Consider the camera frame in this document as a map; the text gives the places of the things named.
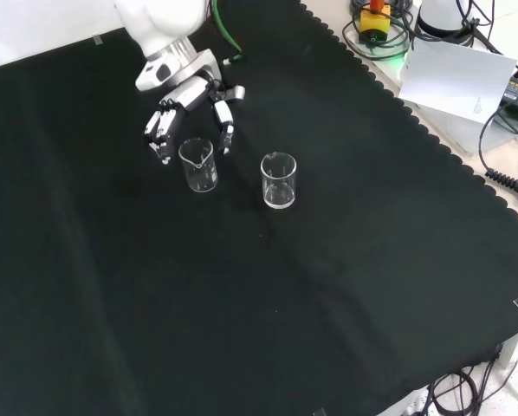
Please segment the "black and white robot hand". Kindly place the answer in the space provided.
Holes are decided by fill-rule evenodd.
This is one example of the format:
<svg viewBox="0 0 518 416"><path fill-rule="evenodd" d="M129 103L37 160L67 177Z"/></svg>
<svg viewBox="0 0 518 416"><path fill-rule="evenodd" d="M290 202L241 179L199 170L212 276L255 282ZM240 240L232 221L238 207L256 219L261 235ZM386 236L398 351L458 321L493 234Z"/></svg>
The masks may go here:
<svg viewBox="0 0 518 416"><path fill-rule="evenodd" d="M193 54L190 59L165 53L146 63L136 87L141 92L167 88L167 94L159 101L143 132L147 145L163 164L169 164L174 157L174 136L181 120L205 100L210 101L220 128L218 149L230 152L235 127L229 103L243 100L245 87L224 85L210 50Z"/></svg>

